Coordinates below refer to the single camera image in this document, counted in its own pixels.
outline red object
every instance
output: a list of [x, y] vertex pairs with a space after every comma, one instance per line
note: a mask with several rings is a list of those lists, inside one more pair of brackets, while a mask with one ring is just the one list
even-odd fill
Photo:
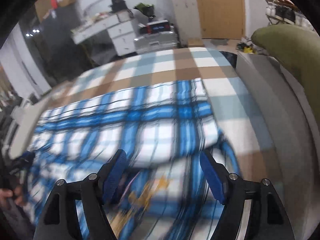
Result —
[[51, 6], [53, 9], [57, 9], [58, 8], [58, 1], [57, 0], [51, 0]]

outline wooden door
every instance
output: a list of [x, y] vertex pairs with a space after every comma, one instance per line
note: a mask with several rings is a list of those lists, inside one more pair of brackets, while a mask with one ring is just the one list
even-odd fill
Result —
[[197, 0], [203, 38], [241, 39], [244, 0]]

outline desk drawer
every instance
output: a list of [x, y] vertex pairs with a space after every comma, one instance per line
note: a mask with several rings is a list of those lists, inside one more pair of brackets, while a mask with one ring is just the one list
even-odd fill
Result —
[[75, 44], [79, 44], [80, 42], [90, 38], [99, 32], [106, 30], [107, 28], [114, 26], [119, 23], [117, 15], [111, 15], [108, 18], [105, 18], [101, 21], [98, 21], [88, 27], [87, 29], [83, 30], [82, 32], [77, 33], [73, 36], [73, 40]]
[[135, 52], [134, 39], [136, 34], [134, 32], [122, 35], [115, 39], [112, 39], [113, 45], [115, 46], [116, 52], [119, 56], [126, 55]]
[[126, 33], [130, 33], [133, 31], [134, 31], [134, 29], [132, 27], [132, 21], [120, 23], [120, 24], [108, 29], [108, 33], [109, 33], [110, 38], [115, 38], [117, 36], [120, 36], [120, 35], [123, 35]]

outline blue plaid blanket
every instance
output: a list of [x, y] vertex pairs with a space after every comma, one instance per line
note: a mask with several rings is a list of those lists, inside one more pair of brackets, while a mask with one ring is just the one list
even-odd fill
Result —
[[[210, 148], [214, 154], [218, 148], [216, 159], [221, 158], [230, 171], [239, 173], [234, 155], [217, 147], [222, 142], [225, 139], [201, 79], [119, 90], [48, 110], [40, 117], [29, 147], [36, 151], [29, 183], [31, 218], [36, 224], [58, 179], [82, 180], [121, 148], [127, 153], [129, 167], [136, 171], [134, 179], [132, 172], [127, 172], [127, 191], [116, 208], [108, 210], [111, 220], [117, 218], [113, 213], [120, 211], [123, 216], [131, 210], [131, 192], [139, 198], [146, 185], [156, 187], [162, 179], [167, 186], [154, 191], [142, 213], [136, 208], [127, 217], [118, 238], [128, 239], [142, 218], [152, 216], [158, 220], [148, 236], [142, 237], [189, 239], [200, 218], [213, 221], [222, 211], [203, 177], [199, 152]], [[77, 206], [86, 238], [81, 202]], [[154, 238], [162, 218], [173, 219], [172, 225]]]

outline pillow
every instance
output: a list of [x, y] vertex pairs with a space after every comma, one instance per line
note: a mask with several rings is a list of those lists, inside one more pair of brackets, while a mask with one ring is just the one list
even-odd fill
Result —
[[317, 33], [279, 24], [256, 30], [251, 40], [266, 49], [302, 85], [320, 127], [320, 38]]

